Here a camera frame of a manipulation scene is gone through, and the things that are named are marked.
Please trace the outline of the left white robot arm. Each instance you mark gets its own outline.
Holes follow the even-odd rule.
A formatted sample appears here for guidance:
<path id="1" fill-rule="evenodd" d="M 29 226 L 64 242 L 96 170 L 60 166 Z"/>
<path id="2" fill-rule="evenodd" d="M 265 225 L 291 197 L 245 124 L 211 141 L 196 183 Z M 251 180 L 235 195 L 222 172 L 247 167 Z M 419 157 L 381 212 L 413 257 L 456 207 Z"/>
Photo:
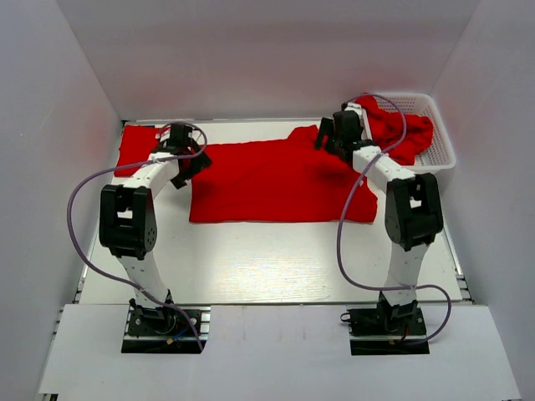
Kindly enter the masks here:
<path id="1" fill-rule="evenodd" d="M 161 279 L 153 254 L 158 237 L 154 201 L 169 184 L 176 189 L 211 165 L 206 135 L 196 125 L 173 122 L 156 134 L 157 145 L 135 173 L 100 193 L 99 241 L 124 268 L 135 289 L 136 305 L 150 308 L 148 323 L 159 333 L 176 325 L 171 290 Z"/>

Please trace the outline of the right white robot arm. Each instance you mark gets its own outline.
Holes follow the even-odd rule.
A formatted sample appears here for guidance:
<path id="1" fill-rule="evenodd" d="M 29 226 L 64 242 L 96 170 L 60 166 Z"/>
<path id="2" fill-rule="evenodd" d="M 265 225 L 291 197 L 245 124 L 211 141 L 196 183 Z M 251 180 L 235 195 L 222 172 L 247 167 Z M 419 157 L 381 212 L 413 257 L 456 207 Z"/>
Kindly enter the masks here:
<path id="1" fill-rule="evenodd" d="M 363 115 L 356 109 L 344 109 L 321 120 L 314 148 L 325 149 L 348 163 L 359 177 L 350 190 L 339 219 L 336 257 L 342 276 L 352 285 L 377 291 L 387 306 L 377 312 L 379 326 L 395 333 L 408 322 L 416 308 L 416 288 L 423 258 L 444 221 L 436 177 L 416 174 L 400 165 L 373 140 L 363 139 Z M 364 179 L 385 194 L 385 230 L 392 246 L 385 284 L 372 287 L 348 276 L 343 266 L 342 229 L 352 198 Z"/>

